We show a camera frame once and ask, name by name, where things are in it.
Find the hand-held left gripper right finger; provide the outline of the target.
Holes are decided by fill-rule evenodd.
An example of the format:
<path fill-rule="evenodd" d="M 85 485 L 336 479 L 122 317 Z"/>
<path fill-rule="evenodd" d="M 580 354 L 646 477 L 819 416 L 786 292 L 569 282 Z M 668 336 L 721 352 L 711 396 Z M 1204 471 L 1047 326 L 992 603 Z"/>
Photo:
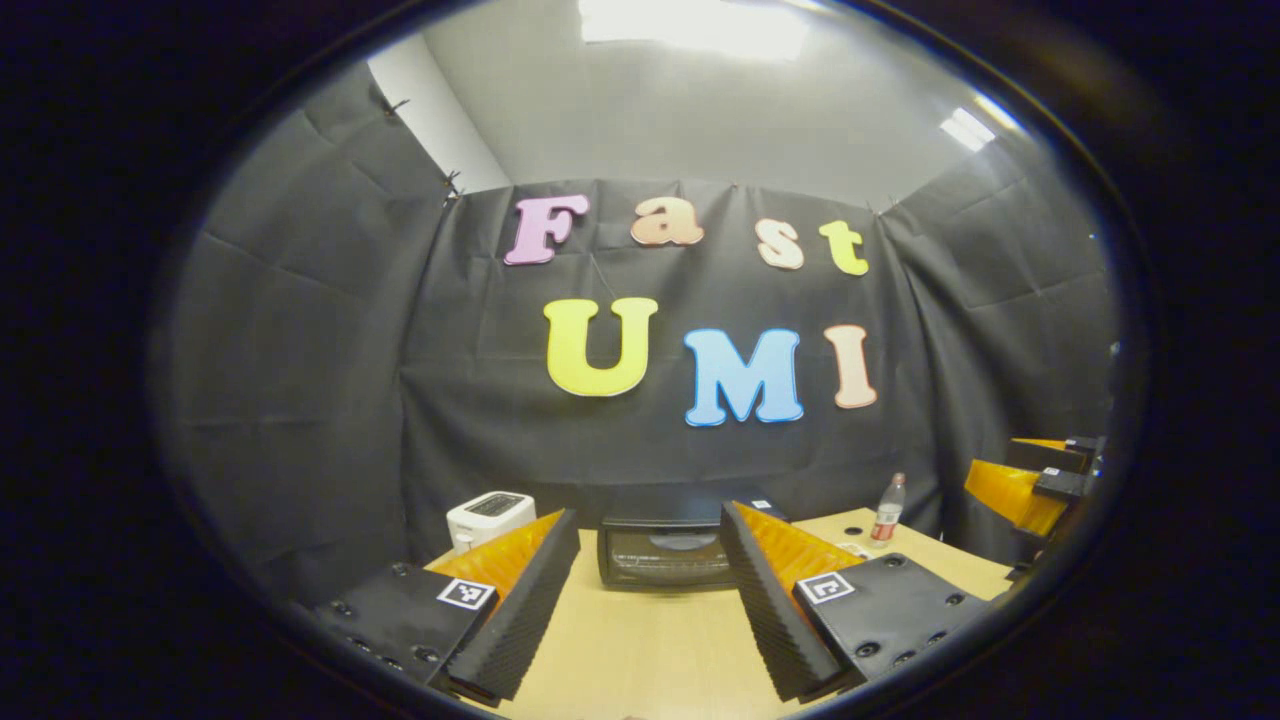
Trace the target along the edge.
<path fill-rule="evenodd" d="M 788 523 L 727 501 L 719 541 L 776 694 L 809 702 L 941 651 L 993 611 L 1010 568 L 908 527 L 870 543 L 869 509 Z"/>

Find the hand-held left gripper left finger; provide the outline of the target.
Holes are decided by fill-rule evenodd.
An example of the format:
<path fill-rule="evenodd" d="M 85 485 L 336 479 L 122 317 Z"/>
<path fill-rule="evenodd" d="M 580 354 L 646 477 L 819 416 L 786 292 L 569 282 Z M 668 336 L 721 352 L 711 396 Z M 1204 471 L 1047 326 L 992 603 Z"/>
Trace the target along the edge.
<path fill-rule="evenodd" d="M 511 701 L 580 551 L 572 509 L 513 529 L 434 569 L 396 562 L 320 603 L 321 626 L 399 683 Z"/>

